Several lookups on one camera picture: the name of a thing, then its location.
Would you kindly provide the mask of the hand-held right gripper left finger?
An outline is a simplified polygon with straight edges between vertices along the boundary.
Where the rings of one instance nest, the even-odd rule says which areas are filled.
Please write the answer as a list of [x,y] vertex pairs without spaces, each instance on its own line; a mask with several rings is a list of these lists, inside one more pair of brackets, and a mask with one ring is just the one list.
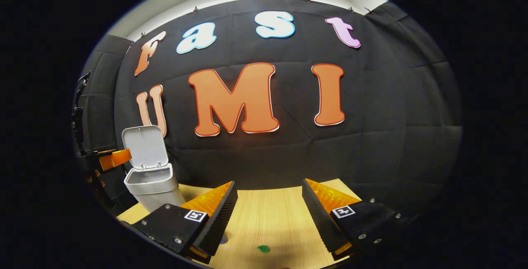
[[162,248],[209,264],[215,256],[238,199],[234,181],[180,206],[164,203],[131,225],[131,231]]

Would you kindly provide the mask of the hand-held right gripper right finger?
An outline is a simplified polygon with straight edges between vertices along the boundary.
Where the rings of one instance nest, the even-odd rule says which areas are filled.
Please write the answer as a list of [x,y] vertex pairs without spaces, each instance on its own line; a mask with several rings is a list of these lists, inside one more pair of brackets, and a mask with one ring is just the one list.
[[415,219],[375,198],[361,200],[311,179],[302,181],[302,198],[335,261],[398,240]]

